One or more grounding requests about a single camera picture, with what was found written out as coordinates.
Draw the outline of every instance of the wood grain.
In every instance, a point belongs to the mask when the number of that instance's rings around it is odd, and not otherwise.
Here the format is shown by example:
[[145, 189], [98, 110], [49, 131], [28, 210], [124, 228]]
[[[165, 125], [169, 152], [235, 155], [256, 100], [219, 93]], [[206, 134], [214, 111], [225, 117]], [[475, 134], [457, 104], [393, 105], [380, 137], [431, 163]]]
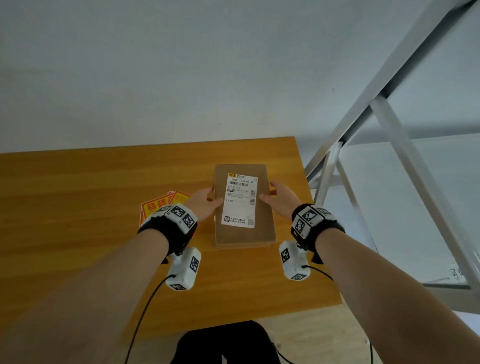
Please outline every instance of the wood grain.
[[[58, 150], [0, 155], [0, 331], [78, 270], [133, 236], [140, 204], [169, 190], [193, 193], [212, 185], [215, 164], [266, 163], [270, 180], [288, 184], [303, 201], [310, 190], [293, 137]], [[274, 214], [278, 242], [288, 220]], [[278, 243], [215, 249], [213, 218], [191, 242], [202, 252], [194, 288], [162, 288], [139, 337], [340, 304], [324, 276], [304, 282], [283, 275]], [[124, 336], [166, 275], [160, 266]]]

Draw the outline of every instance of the cardboard box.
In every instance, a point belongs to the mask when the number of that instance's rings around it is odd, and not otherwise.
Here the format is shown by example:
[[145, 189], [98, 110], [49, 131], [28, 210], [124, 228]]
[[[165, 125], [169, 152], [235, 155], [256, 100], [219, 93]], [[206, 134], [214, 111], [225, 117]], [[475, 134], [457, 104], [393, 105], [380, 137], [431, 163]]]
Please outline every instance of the cardboard box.
[[215, 213], [217, 249], [266, 246], [276, 241], [272, 208], [259, 198], [270, 193], [265, 164], [218, 164], [214, 187], [215, 198], [224, 199]]

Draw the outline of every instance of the wrist strap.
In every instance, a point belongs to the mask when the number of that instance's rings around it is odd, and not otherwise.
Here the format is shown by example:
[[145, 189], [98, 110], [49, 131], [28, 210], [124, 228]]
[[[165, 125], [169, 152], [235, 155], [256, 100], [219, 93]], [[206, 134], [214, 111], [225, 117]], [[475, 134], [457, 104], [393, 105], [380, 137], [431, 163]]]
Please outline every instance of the wrist strap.
[[149, 216], [137, 234], [147, 229], [161, 232], [168, 240], [168, 253], [181, 255], [197, 229], [198, 219], [182, 204], [166, 205]]
[[290, 233], [297, 241], [299, 248], [314, 252], [313, 263], [323, 264], [315, 249], [315, 241], [321, 232], [331, 228], [345, 232], [336, 217], [321, 206], [302, 204], [293, 211]]

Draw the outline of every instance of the tabletop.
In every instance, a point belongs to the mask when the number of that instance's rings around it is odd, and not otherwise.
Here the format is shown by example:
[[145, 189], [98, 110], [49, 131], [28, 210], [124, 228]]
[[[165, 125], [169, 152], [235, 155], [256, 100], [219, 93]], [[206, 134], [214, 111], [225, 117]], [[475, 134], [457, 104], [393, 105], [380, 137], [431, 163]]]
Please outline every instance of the tabletop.
[[[69, 277], [113, 251], [138, 229], [140, 204], [170, 190], [211, 186], [216, 164], [264, 163], [270, 180], [312, 197], [293, 137], [0, 154], [0, 332]], [[286, 279], [278, 245], [291, 222], [274, 213], [277, 243], [217, 250], [213, 217], [191, 245], [202, 253], [194, 287], [162, 287], [138, 337], [341, 304], [332, 281]], [[130, 338], [159, 266], [125, 329]]]

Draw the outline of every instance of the forearm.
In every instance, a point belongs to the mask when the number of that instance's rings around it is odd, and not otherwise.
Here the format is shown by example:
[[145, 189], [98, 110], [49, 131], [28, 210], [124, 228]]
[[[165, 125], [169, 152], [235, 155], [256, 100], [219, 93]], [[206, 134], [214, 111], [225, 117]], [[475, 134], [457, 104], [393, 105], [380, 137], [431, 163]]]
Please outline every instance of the forearm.
[[167, 252], [146, 230], [85, 269], [10, 328], [0, 362], [104, 362]]
[[316, 249], [384, 362], [453, 362], [459, 354], [479, 357], [476, 334], [379, 254], [336, 229], [322, 232]]

